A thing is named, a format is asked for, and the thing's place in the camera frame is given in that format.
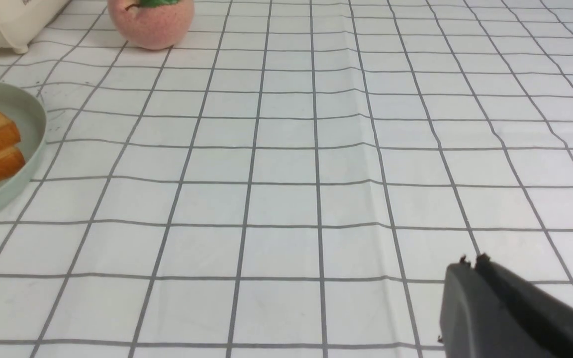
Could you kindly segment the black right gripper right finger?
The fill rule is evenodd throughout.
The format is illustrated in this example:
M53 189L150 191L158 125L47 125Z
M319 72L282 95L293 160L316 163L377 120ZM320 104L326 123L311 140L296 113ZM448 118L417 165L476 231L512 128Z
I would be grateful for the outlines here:
M494 263L477 256L475 272L493 290L518 326L555 358L573 358L573 308Z

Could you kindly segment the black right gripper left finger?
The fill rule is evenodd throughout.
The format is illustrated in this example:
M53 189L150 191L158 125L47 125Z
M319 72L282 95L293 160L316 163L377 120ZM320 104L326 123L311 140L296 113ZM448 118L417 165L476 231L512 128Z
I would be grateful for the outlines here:
M448 358L552 358L518 324L466 257L447 266L439 342Z

